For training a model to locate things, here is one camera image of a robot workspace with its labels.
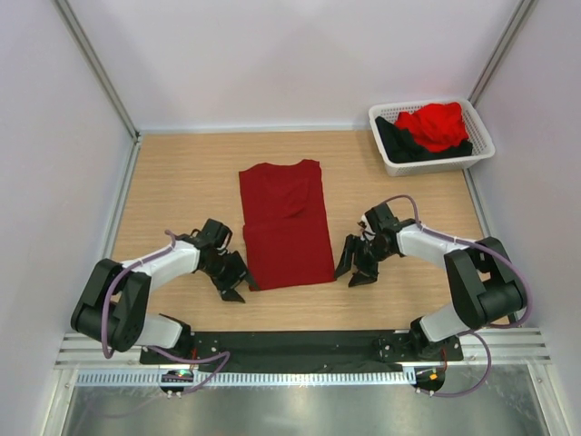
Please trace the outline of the dark red t-shirt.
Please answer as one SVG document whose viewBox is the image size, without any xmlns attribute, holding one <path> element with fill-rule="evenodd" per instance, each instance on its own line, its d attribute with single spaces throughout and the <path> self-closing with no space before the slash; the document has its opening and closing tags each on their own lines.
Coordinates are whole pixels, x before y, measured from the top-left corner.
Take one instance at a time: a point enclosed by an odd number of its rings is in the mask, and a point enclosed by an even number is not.
<svg viewBox="0 0 581 436">
<path fill-rule="evenodd" d="M 258 163 L 239 172 L 239 183 L 251 289 L 333 282 L 320 163 Z"/>
</svg>

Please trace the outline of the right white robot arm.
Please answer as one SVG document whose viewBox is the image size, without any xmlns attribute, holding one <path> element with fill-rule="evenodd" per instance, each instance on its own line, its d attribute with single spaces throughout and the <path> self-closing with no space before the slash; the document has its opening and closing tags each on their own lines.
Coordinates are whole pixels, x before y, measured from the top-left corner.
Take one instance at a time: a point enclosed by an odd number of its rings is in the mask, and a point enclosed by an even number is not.
<svg viewBox="0 0 581 436">
<path fill-rule="evenodd" d="M 346 237 L 334 275 L 351 272 L 350 287 L 375 283 L 379 264 L 390 256 L 415 257 L 443 269 L 451 303 L 410 324 L 409 349 L 428 360 L 464 332 L 475 332 L 527 308 L 527 287 L 502 242 L 479 241 L 437 232 L 416 216 L 401 221 L 386 203 L 367 210 L 360 234 Z"/>
</svg>

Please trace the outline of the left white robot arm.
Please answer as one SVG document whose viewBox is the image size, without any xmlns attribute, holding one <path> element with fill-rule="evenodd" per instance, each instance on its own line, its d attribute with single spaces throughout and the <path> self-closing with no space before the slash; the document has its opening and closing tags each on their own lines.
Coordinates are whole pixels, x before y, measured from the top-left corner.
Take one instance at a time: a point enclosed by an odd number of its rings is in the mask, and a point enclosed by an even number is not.
<svg viewBox="0 0 581 436">
<path fill-rule="evenodd" d="M 168 245 L 144 257 L 116 262 L 100 260 L 93 268 L 71 316 L 71 327 L 102 346 L 105 358 L 145 347 L 170 362 L 191 358 L 192 329 L 167 315 L 147 312 L 151 294 L 183 275 L 204 273 L 225 302 L 245 300 L 237 287 L 259 288 L 237 251 L 231 252 L 231 229 L 209 219 L 200 229 L 166 233 Z"/>
</svg>

